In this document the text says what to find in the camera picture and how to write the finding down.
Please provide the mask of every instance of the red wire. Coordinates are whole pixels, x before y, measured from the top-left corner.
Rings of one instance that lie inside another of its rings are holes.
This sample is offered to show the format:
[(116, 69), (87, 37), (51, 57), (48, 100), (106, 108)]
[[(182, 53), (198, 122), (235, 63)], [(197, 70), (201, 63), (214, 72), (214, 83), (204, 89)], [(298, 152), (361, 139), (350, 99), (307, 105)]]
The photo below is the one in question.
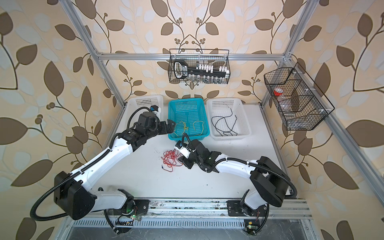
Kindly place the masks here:
[(163, 164), (167, 165), (168, 168), (171, 168), (171, 171), (170, 170), (167, 170), (163, 167), (163, 165), (161, 165), (161, 168), (165, 171), (168, 171), (168, 172), (173, 172), (173, 167), (180, 167), (180, 166), (183, 166), (183, 164), (181, 162), (178, 161), (178, 157), (181, 156), (181, 153), (178, 153), (176, 154), (176, 149), (174, 150), (171, 150), (171, 151), (165, 151), (163, 153), (164, 157), (161, 157), (161, 159), (163, 160)]

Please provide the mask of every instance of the yellow wire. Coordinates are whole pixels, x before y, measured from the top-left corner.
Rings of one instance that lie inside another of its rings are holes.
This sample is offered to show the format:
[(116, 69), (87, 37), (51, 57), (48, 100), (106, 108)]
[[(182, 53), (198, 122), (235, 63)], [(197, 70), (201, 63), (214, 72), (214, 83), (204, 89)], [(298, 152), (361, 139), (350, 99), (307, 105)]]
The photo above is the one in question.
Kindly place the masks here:
[[(201, 133), (200, 133), (200, 135), (202, 135), (203, 134), (203, 131), (204, 131), (204, 122), (203, 121), (195, 121), (195, 122), (202, 122), (203, 124), (203, 130), (201, 131)], [(192, 126), (193, 126), (193, 129), (196, 131), (196, 129), (195, 129), (195, 122), (192, 124)]]

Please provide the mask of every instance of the wallpaper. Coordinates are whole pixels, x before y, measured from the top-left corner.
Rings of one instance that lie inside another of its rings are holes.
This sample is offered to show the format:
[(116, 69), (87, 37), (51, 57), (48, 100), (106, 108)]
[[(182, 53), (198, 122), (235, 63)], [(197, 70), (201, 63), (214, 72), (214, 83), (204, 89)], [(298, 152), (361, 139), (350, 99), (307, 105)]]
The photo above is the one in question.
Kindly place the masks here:
[[(382, 1), (320, 0), (293, 54), (381, 174), (383, 10)], [(324, 240), (382, 239), (384, 208), (326, 123), (286, 131), (272, 101), (265, 109), (298, 196), (307, 200)]]
[(275, 105), (265, 107), (298, 197), (324, 240), (382, 239), (384, 208), (325, 122), (287, 131)]
[(99, 52), (283, 53), (304, 0), (73, 0)]
[[(166, 61), (109, 61), (108, 71), (123, 98), (160, 94), (167, 103), (181, 98), (240, 98), (258, 103), (266, 87), (263, 75), (276, 69), (273, 61), (231, 61), (229, 84), (205, 84), (173, 80), (169, 82)], [(104, 96), (110, 91), (105, 89)]]
[[(32, 205), (100, 152), (120, 107), (57, 1), (0, 1), (0, 35), (0, 232), (52, 239), (60, 219), (35, 222)], [(63, 212), (52, 198), (39, 215)]]
[(320, 1), (293, 59), (335, 106), (356, 143), (384, 175), (384, 2)]

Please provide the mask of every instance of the black cable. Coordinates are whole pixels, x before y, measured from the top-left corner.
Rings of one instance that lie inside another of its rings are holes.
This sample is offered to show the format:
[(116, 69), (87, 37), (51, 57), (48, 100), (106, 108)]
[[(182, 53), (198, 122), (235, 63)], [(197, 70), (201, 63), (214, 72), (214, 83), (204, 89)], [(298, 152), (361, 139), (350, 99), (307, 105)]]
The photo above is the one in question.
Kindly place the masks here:
[(66, 179), (64, 179), (61, 183), (59, 183), (58, 185), (52, 187), (50, 190), (48, 190), (46, 193), (44, 193), (36, 202), (35, 204), (32, 206), (31, 208), (31, 211), (29, 213), (29, 215), (31, 216), (31, 218), (35, 221), (49, 221), (49, 220), (53, 220), (53, 219), (57, 219), (57, 218), (61, 218), (61, 217), (65, 217), (65, 216), (68, 216), (67, 213), (62, 213), (62, 214), (58, 214), (58, 215), (54, 215), (54, 216), (49, 216), (49, 217), (41, 217), (41, 216), (38, 216), (36, 214), (36, 210), (37, 208), (39, 207), (39, 205), (43, 202), (44, 199), (47, 198), (47, 196), (49, 196), (51, 193), (53, 193), (56, 189), (60, 188), (61, 186), (65, 185), (67, 182), (71, 181), (72, 179), (74, 179), (75, 177), (79, 176), (82, 172), (84, 172), (85, 170), (87, 170), (88, 168), (90, 168), (91, 166), (95, 165), (97, 162), (99, 162), (101, 159), (103, 159), (112, 149), (112, 146), (113, 146), (113, 143), (115, 141), (115, 138), (119, 135), (120, 133), (116, 133), (112, 140), (111, 140), (111, 143), (109, 144), (109, 148), (100, 156), (98, 157), (95, 161), (92, 161), (89, 165), (83, 167), (79, 172), (76, 172), (70, 176), (68, 176)]
[(148, 107), (140, 107), (140, 108), (136, 109), (136, 111), (134, 111), (134, 112), (132, 113), (132, 115), (129, 117), (129, 120), (128, 120), (128, 123), (127, 123), (127, 129), (129, 129), (129, 125), (131, 124), (131, 120), (132, 120), (133, 116), (134, 116), (138, 111), (140, 111), (141, 109), (147, 109), (149, 112), (152, 112)]
[(260, 224), (260, 227), (256, 229), (256, 231), (254, 231), (252, 235), (256, 235), (256, 233), (258, 233), (261, 230), (261, 228), (265, 225), (268, 215), (269, 215), (269, 204), (266, 204), (265, 218), (263, 222)]
[[(240, 163), (243, 163), (243, 164), (247, 164), (247, 162), (244, 161), (244, 160), (241, 160), (241, 159), (238, 159), (238, 158), (234, 158), (234, 157), (228, 157), (228, 158), (222, 158), (222, 159), (216, 161), (216, 162), (213, 164), (213, 166), (212, 166), (211, 169), (206, 169), (205, 171), (208, 172), (208, 173), (210, 173), (210, 172), (211, 172), (211, 171), (212, 171), (212, 170), (213, 170), (219, 163), (221, 163), (221, 162), (223, 162), (223, 161), (227, 161), (227, 160), (230, 160), (230, 161), (236, 161), (236, 162), (240, 162)], [(284, 182), (286, 182), (286, 183), (291, 187), (291, 189), (292, 189), (292, 191), (293, 191), (292, 194), (290, 194), (290, 195), (286, 195), (286, 196), (284, 197), (284, 199), (296, 199), (296, 196), (297, 196), (297, 189), (296, 189), (296, 187), (293, 185), (293, 183), (292, 183), (290, 180), (288, 180), (286, 177), (284, 177), (284, 176), (281, 175), (281, 174), (278, 174), (277, 172), (271, 170), (271, 169), (268, 168), (268, 167), (264, 167), (264, 166), (261, 166), (261, 165), (259, 165), (259, 164), (255, 164), (255, 163), (252, 163), (252, 162), (248, 162), (248, 165), (251, 166), (251, 167), (255, 167), (255, 168), (257, 168), (257, 169), (260, 169), (260, 170), (264, 170), (264, 171), (268, 172), (269, 174), (273, 174), (273, 175), (275, 175), (275, 176), (281, 178)]]

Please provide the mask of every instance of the vent grille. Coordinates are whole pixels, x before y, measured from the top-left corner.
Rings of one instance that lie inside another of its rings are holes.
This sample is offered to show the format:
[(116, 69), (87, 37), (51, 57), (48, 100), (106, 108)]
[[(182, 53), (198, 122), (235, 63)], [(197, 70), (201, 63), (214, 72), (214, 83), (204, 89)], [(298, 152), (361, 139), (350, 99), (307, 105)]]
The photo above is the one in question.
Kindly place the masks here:
[[(131, 224), (119, 225), (119, 227), (132, 227)], [(105, 219), (100, 218), (83, 218), (76, 220), (73, 224), (74, 227), (109, 227)], [(226, 228), (226, 229), (243, 229), (244, 220), (242, 219), (204, 219), (204, 220), (186, 220), (177, 218), (164, 218), (164, 219), (142, 219), (141, 221), (134, 221), (133, 227), (137, 228)]]

